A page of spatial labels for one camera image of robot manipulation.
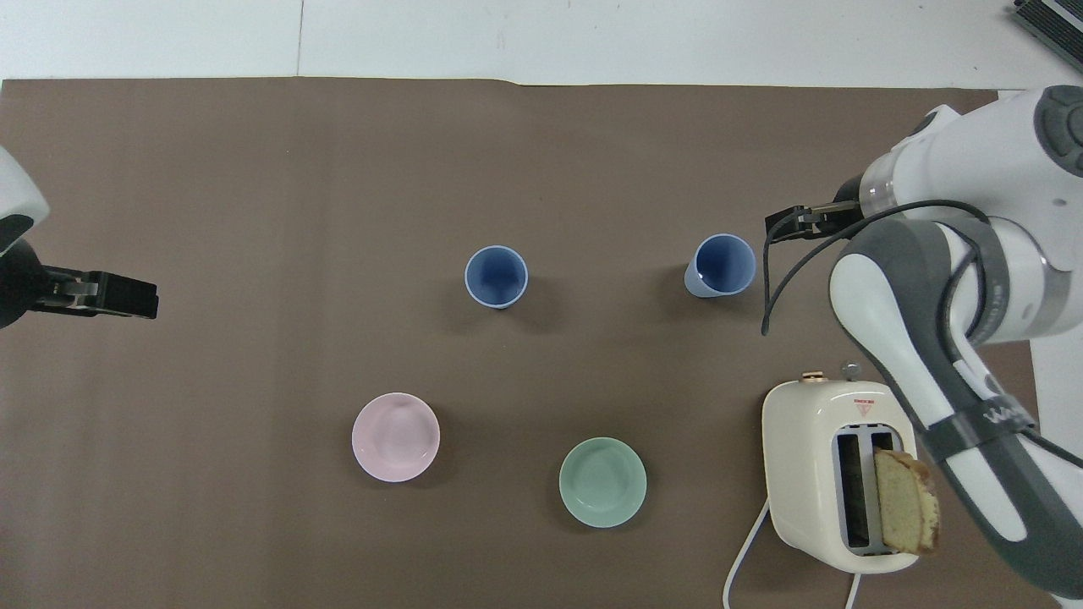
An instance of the bread slice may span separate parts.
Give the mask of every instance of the bread slice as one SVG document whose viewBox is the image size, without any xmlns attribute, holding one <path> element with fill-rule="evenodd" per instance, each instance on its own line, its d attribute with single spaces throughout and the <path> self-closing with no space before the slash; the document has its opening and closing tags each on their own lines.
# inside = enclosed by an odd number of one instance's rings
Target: bread slice
<svg viewBox="0 0 1083 609">
<path fill-rule="evenodd" d="M 929 468 L 906 453 L 876 449 L 884 543 L 899 552 L 929 554 L 940 537 L 940 504 Z"/>
</svg>

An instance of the cup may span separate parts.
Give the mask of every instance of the cup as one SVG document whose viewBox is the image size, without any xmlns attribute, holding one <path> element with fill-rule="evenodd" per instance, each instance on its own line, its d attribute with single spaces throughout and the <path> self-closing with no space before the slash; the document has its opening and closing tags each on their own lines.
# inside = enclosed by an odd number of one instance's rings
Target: cup
<svg viewBox="0 0 1083 609">
<path fill-rule="evenodd" d="M 693 296 L 715 298 L 744 291 L 756 275 L 756 255 L 743 238 L 712 235 L 695 248 L 684 271 L 684 287 Z"/>
<path fill-rule="evenodd" d="M 526 291 L 526 262 L 518 251 L 503 245 L 483 247 L 470 257 L 466 270 L 467 291 L 491 309 L 507 309 Z"/>
</svg>

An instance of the toaster slot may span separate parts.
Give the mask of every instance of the toaster slot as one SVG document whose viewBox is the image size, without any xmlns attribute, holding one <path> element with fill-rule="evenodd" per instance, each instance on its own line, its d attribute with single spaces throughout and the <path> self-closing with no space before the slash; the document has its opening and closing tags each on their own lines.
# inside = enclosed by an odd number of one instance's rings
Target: toaster slot
<svg viewBox="0 0 1083 609">
<path fill-rule="evenodd" d="M 848 425 L 835 432 L 833 448 L 843 544 L 858 556 L 895 554 L 880 530 L 873 451 L 901 450 L 898 432 L 884 424 Z"/>
<path fill-rule="evenodd" d="M 835 437 L 838 457 L 838 488 L 843 493 L 843 536 L 848 547 L 869 546 L 869 516 L 865 511 L 864 472 L 861 444 L 856 433 Z"/>
</svg>

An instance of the toaster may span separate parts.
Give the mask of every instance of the toaster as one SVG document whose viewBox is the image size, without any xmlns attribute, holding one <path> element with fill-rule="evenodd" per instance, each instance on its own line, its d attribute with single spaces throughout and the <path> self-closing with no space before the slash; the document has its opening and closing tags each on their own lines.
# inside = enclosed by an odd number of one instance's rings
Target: toaster
<svg viewBox="0 0 1083 609">
<path fill-rule="evenodd" d="M 890 389 L 804 373 L 767 394 L 762 429 L 771 522 L 782 541 L 850 573 L 917 560 L 882 539 L 873 451 L 916 457 L 914 428 Z"/>
</svg>

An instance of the cable strap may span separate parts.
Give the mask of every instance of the cable strap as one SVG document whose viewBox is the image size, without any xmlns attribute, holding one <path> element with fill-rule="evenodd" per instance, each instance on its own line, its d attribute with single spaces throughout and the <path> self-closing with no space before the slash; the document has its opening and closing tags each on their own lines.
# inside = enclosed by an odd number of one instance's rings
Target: cable strap
<svg viewBox="0 0 1083 609">
<path fill-rule="evenodd" d="M 940 463 L 952 455 L 984 444 L 1002 436 L 1034 427 L 1034 419 L 1008 394 L 975 402 L 922 433 L 922 443 L 932 461 Z"/>
</svg>

